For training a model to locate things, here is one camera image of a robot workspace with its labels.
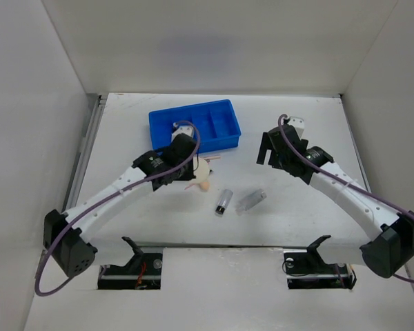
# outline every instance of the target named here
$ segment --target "purple cable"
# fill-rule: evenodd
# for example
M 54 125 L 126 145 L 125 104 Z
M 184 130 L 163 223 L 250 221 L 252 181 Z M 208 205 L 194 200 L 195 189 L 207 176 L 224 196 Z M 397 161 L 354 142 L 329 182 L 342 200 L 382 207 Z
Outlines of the purple cable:
M 392 209 L 396 209 L 398 212 L 401 212 L 403 215 L 407 216 L 411 221 L 414 222 L 414 216 L 412 214 L 410 214 L 408 212 L 408 210 L 405 210 L 401 207 L 399 207 L 398 205 L 395 205 L 394 203 L 387 201 L 386 199 L 383 199 L 373 193 L 370 193 L 368 191 L 365 191 L 361 188 L 358 188 L 357 186 L 354 186 L 350 183 L 348 183 L 347 181 L 335 176 L 334 174 L 331 174 L 321 168 L 319 168 L 318 166 L 316 166 L 315 164 L 311 163 L 309 160 L 307 160 L 305 157 L 303 157 L 297 150 L 296 148 L 292 145 L 292 143 L 288 140 L 288 138 L 285 135 L 284 129 L 282 127 L 282 125 L 284 124 L 284 119 L 287 119 L 288 115 L 286 114 L 282 114 L 279 119 L 277 120 L 277 125 L 279 126 L 279 131 L 281 132 L 282 138 L 285 140 L 286 144 L 288 145 L 288 147 L 291 149 L 291 151 L 293 153 L 296 154 L 297 157 L 299 157 L 299 159 L 302 161 L 302 163 L 305 163 L 306 165 L 308 165 L 309 167 L 313 168 L 314 170 L 316 170 L 317 172 L 321 172 L 322 174 L 330 177 L 331 179 L 334 179 L 335 181 L 340 182 L 341 184 L 348 186 L 349 188 L 351 188 L 354 191 L 357 191 L 363 195 L 366 195 L 370 198 L 376 199 L 377 201 L 380 201 L 382 203 L 384 203 L 385 205 L 390 206 Z M 398 274 L 394 274 L 394 277 L 397 279 L 400 279 L 401 281 L 406 281 L 408 283 L 413 283 L 414 284 L 414 279 L 410 279 L 410 278 L 405 278 L 402 276 L 399 276 Z
M 187 159 L 182 161 L 176 167 L 174 167 L 170 170 L 167 170 L 165 172 L 162 172 L 161 174 L 156 174 L 156 175 L 141 179 L 139 181 L 136 181 L 136 182 L 134 182 L 130 185 L 127 185 L 125 188 L 122 189 L 122 191 L 130 190 L 131 188 L 133 188 L 137 185 L 140 185 L 142 183 L 145 183 L 147 181 L 152 181 L 154 179 L 164 177 L 168 174 L 171 174 L 172 172 L 178 171 L 179 169 L 184 167 L 187 163 L 189 163 L 191 160 L 193 160 L 193 157 L 196 155 L 196 153 L 199 149 L 199 146 L 201 145 L 201 136 L 199 134 L 199 131 L 198 131 L 197 127 L 189 121 L 179 121 L 179 122 L 177 122 L 177 124 L 178 125 L 188 124 L 188 125 L 193 127 L 193 130 L 196 133 L 197 142 L 196 142 L 196 146 L 195 146 L 195 149 L 193 150 L 192 154 L 190 154 L 190 156 Z M 35 275 L 35 286 L 34 286 L 35 294 L 37 294 L 39 297 L 47 297 L 49 295 L 52 295 L 52 294 L 60 291 L 62 288 L 64 288 L 73 279 L 73 278 L 66 279 L 61 285 L 59 285 L 57 288 L 55 288 L 54 290 L 51 290 L 49 292 L 42 292 L 40 290 L 41 275 L 43 274 L 43 271 L 44 271 L 44 268 L 46 267 L 48 259 L 52 256 L 52 253 L 54 252 L 55 248 L 58 246 L 60 240 L 63 239 L 63 237 L 67 233 L 67 231 L 69 231 L 69 229 L 71 229 L 72 226 L 74 224 L 76 224 L 76 222 L 78 222 L 80 219 L 85 217 L 89 212 L 92 212 L 95 208 L 98 208 L 99 206 L 105 204 L 109 200 L 112 200 L 113 198 L 118 197 L 120 194 L 121 194 L 120 191 L 116 191 L 115 193 L 112 193 L 111 195 L 107 196 L 106 198 L 104 198 L 104 199 L 98 201 L 97 203 L 95 203 L 94 205 L 90 206 L 88 209 L 84 210 L 81 214 L 79 214 L 77 217 L 75 217 L 67 226 L 64 227 L 64 229 L 58 234 L 58 236 L 55 237 L 54 241 L 52 242 L 52 245 L 49 247 L 48 251 L 46 252 L 46 255 L 41 260 L 39 268 L 37 270 L 37 274 Z

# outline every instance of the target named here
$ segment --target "purple wire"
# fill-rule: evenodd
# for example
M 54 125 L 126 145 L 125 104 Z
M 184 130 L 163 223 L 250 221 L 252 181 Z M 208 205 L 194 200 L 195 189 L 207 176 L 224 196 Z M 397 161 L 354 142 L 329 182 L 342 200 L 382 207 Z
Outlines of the purple wire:
M 365 191 L 357 186 L 354 186 L 350 183 L 348 183 L 347 181 L 341 179 L 340 177 L 335 176 L 334 174 L 331 174 L 321 168 L 319 168 L 318 166 L 316 166 L 315 164 L 311 163 L 309 160 L 307 160 L 305 157 L 303 157 L 297 150 L 296 148 L 292 145 L 292 143 L 288 140 L 288 138 L 285 135 L 284 129 L 282 127 L 282 125 L 284 124 L 284 119 L 287 119 L 288 115 L 286 114 L 282 114 L 279 119 L 277 120 L 277 125 L 279 126 L 279 131 L 281 132 L 282 138 L 285 140 L 286 144 L 288 145 L 288 147 L 291 149 L 291 151 L 293 153 L 296 154 L 297 157 L 299 157 L 299 159 L 302 161 L 302 163 L 305 163 L 306 165 L 308 165 L 309 167 L 313 168 L 314 170 L 316 170 L 317 172 L 321 172 L 322 174 L 330 177 L 331 179 L 334 179 L 335 181 L 338 181 L 339 183 L 348 186 L 349 188 L 351 188 L 354 191 L 357 191 L 363 195 L 366 195 L 370 198 L 376 199 L 377 201 L 380 201 L 382 203 L 384 203 L 385 205 L 390 206 L 392 209 L 397 210 L 398 212 L 401 212 L 403 215 L 407 216 L 411 221 L 414 222 L 414 216 L 408 212 L 408 210 L 405 210 L 401 207 L 399 207 L 398 205 L 395 205 L 394 203 L 387 201 L 386 199 L 383 199 L 373 193 L 370 193 L 368 191 Z M 408 283 L 413 283 L 414 284 L 414 279 L 410 279 L 410 278 L 405 278 L 402 276 L 399 276 L 398 274 L 394 274 L 394 277 L 397 279 L 400 279 L 402 281 L 406 281 Z
M 196 146 L 195 146 L 195 149 L 193 150 L 192 154 L 190 154 L 190 156 L 187 159 L 182 161 L 176 167 L 174 167 L 172 169 L 169 169 L 165 172 L 162 172 L 161 174 L 156 174 L 156 175 L 141 179 L 139 181 L 136 181 L 136 182 L 134 182 L 130 185 L 127 185 L 125 188 L 122 189 L 122 191 L 130 190 L 131 188 L 133 188 L 135 186 L 138 186 L 142 183 L 145 183 L 147 181 L 152 181 L 154 179 L 161 178 L 161 177 L 164 177 L 164 176 L 166 176 L 168 174 L 171 174 L 175 171 L 178 171 L 179 169 L 184 167 L 187 163 L 189 163 L 191 160 L 193 160 L 193 157 L 196 155 L 196 153 L 199 149 L 199 146 L 201 145 L 201 135 L 199 134 L 199 131 L 198 131 L 197 127 L 189 121 L 179 121 L 179 122 L 177 122 L 177 124 L 178 125 L 188 124 L 188 125 L 193 127 L 193 130 L 196 133 L 197 142 L 196 142 Z M 64 227 L 64 229 L 58 234 L 58 236 L 55 237 L 54 241 L 52 242 L 52 245 L 49 247 L 48 251 L 46 252 L 46 255 L 41 260 L 39 268 L 37 270 L 37 274 L 35 275 L 35 286 L 34 286 L 35 294 L 37 294 L 39 297 L 47 297 L 49 295 L 52 295 L 52 294 L 60 291 L 62 288 L 64 288 L 73 279 L 73 278 L 66 279 L 61 285 L 59 285 L 57 288 L 55 288 L 54 290 L 51 290 L 49 292 L 42 292 L 40 290 L 41 275 L 43 274 L 43 271 L 44 271 L 44 268 L 46 267 L 48 259 L 52 256 L 52 253 L 54 252 L 55 248 L 58 246 L 60 240 L 63 239 L 63 237 L 67 233 L 67 231 L 69 231 L 69 229 L 71 229 L 72 226 L 74 224 L 76 224 L 76 222 L 78 222 L 80 219 L 85 217 L 89 212 L 91 212 L 95 208 L 98 208 L 99 206 L 105 204 L 109 200 L 112 200 L 113 198 L 118 197 L 120 194 L 121 194 L 121 191 L 116 191 L 115 193 L 112 193 L 111 195 L 107 196 L 106 198 L 96 202 L 94 205 L 90 206 L 88 209 L 84 210 L 81 214 L 79 214 L 77 217 L 75 217 L 67 226 Z

